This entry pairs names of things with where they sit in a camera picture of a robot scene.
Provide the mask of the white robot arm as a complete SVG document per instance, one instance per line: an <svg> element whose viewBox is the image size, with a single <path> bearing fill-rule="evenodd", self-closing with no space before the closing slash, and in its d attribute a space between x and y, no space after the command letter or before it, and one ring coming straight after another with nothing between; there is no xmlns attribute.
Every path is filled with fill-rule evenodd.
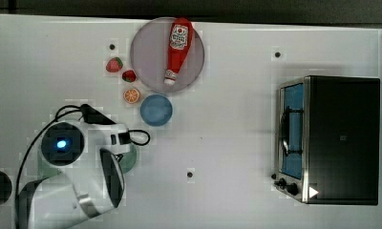
<svg viewBox="0 0 382 229"><path fill-rule="evenodd" d="M69 229L122 202L119 161L133 148L124 124L88 104L65 105L31 145L57 173L15 187L17 229Z"/></svg>

